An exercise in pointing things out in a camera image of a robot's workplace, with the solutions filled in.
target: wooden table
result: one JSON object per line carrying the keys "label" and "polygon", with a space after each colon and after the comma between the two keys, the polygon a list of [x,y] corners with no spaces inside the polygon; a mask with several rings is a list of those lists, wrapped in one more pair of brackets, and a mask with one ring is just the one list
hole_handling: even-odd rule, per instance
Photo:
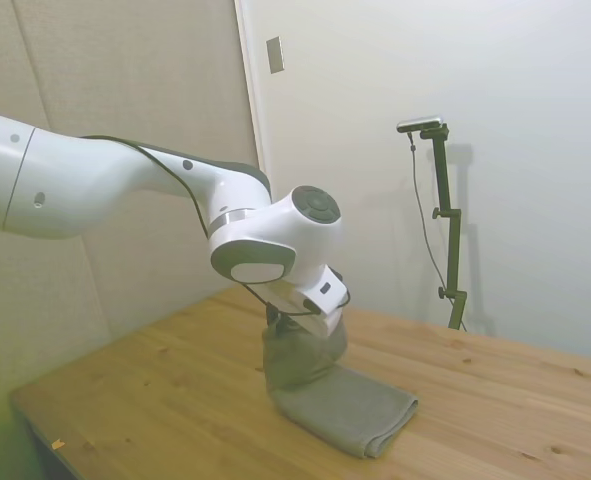
{"label": "wooden table", "polygon": [[263,310],[241,289],[13,399],[49,448],[64,443],[56,455],[80,479],[591,479],[591,360],[350,308],[346,324],[345,363],[420,398],[378,460],[347,456],[275,411]]}

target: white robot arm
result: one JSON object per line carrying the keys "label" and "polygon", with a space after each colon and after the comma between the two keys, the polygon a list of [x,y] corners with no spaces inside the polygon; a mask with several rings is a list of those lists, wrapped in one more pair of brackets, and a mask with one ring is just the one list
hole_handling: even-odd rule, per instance
{"label": "white robot arm", "polygon": [[252,284],[315,335],[333,331],[349,294],[326,264],[341,215],[323,190],[297,187],[272,203],[268,180],[248,165],[111,137],[68,137],[0,117],[0,230],[76,236],[141,189],[193,197],[220,275]]}

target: circular button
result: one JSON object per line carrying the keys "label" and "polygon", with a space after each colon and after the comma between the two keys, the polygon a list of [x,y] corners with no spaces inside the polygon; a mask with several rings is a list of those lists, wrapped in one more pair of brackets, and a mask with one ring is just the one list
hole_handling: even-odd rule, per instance
{"label": "circular button", "polygon": [[309,220],[330,224],[341,217],[337,202],[324,190],[311,186],[300,186],[292,192],[293,204]]}
{"label": "circular button", "polygon": [[311,192],[307,195],[308,206],[315,210],[326,210],[328,208],[328,195],[324,193]]}

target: black cable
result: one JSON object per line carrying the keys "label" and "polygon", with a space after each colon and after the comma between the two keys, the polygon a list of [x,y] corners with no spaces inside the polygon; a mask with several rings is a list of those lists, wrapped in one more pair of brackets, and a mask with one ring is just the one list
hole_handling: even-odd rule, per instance
{"label": "black cable", "polygon": [[[428,250],[428,255],[431,257],[431,262],[433,263],[433,267],[435,267],[435,271],[439,276],[439,281],[442,284],[442,288],[446,290],[446,282],[444,282],[444,277],[442,276],[442,272],[440,271],[439,267],[437,266],[437,262],[435,261],[435,257],[433,256],[433,249],[431,248],[430,243],[428,242],[428,233],[426,232],[426,220],[424,220],[424,209],[422,208],[422,201],[419,198],[419,189],[417,188],[417,166],[415,160],[415,150],[417,147],[415,146],[415,142],[413,142],[413,134],[408,132],[408,139],[411,141],[411,154],[413,155],[413,187],[415,188],[415,198],[417,199],[417,206],[419,207],[419,217],[422,220],[422,232],[424,233],[424,243],[426,244],[426,249]],[[451,302],[451,306],[453,306],[453,300],[448,298],[448,301]],[[465,332],[468,332],[466,325],[464,325],[464,321],[461,322],[462,328]]]}
{"label": "black cable", "polygon": [[204,232],[204,235],[206,236],[206,238],[208,238],[208,228],[206,228],[206,223],[204,222],[204,217],[202,217],[202,211],[199,208],[199,203],[197,202],[197,198],[193,194],[193,190],[191,190],[191,187],[189,187],[188,184],[184,180],[182,180],[182,177],[180,177],[175,172],[173,172],[170,168],[168,168],[166,165],[164,165],[164,163],[159,158],[155,157],[155,155],[144,150],[137,143],[131,142],[130,140],[124,140],[123,138],[111,137],[109,135],[88,135],[88,136],[82,137],[82,138],[86,138],[89,140],[108,140],[110,142],[121,143],[122,145],[126,145],[128,147],[131,147],[133,150],[138,151],[139,153],[144,155],[146,158],[148,158],[151,162],[153,162],[155,165],[157,165],[158,167],[161,167],[166,173],[168,173],[171,177],[173,177],[175,180],[177,180],[186,189],[186,191],[190,195],[191,200],[193,200],[193,204],[195,205],[195,210],[197,211],[197,218],[199,219],[199,224],[202,227],[202,231]]}
{"label": "black cable", "polygon": [[[208,228],[206,227],[206,222],[204,222],[204,217],[202,216],[202,211],[199,208],[199,202],[197,201],[197,198],[195,197],[193,190],[191,190],[191,187],[188,186],[188,184],[182,179],[182,177],[180,177],[175,172],[173,172],[170,168],[168,168],[166,165],[164,165],[164,163],[159,158],[155,157],[155,155],[151,154],[150,152],[148,152],[147,150],[142,148],[137,143],[132,142],[130,140],[125,140],[123,138],[112,137],[110,135],[87,135],[87,136],[81,137],[81,138],[85,138],[88,140],[108,140],[110,142],[115,142],[115,143],[120,143],[122,145],[126,145],[127,147],[130,147],[133,150],[136,150],[137,152],[144,155],[146,158],[148,158],[151,162],[153,162],[158,167],[161,167],[166,173],[168,173],[171,177],[173,177],[175,180],[177,180],[184,187],[184,189],[188,192],[189,196],[191,197],[191,200],[193,201],[193,205],[195,205],[195,211],[197,212],[197,218],[199,219],[199,224],[202,227],[202,231],[204,232],[204,236],[206,238],[208,238]],[[255,290],[253,290],[251,287],[249,287],[246,283],[241,283],[241,285],[246,290],[248,290],[257,300],[259,300],[264,306],[269,305],[269,302],[264,300]],[[344,301],[344,303],[339,305],[337,308],[345,307],[351,301],[351,293],[348,291],[348,289],[346,289],[346,297],[347,297],[346,301]],[[277,311],[281,315],[286,315],[289,317],[303,317],[303,316],[308,316],[308,315],[317,315],[317,313],[310,311],[310,310],[308,312],[292,312],[292,313],[291,312],[283,312],[282,310],[279,310],[279,309]]]}

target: folded towel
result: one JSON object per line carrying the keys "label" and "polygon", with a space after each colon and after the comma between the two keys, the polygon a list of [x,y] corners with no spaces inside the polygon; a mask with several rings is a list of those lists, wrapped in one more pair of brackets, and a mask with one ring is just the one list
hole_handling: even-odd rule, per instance
{"label": "folded towel", "polygon": [[264,374],[271,399],[289,419],[356,457],[379,457],[417,408],[417,398],[337,365],[343,321],[319,338],[267,310]]}

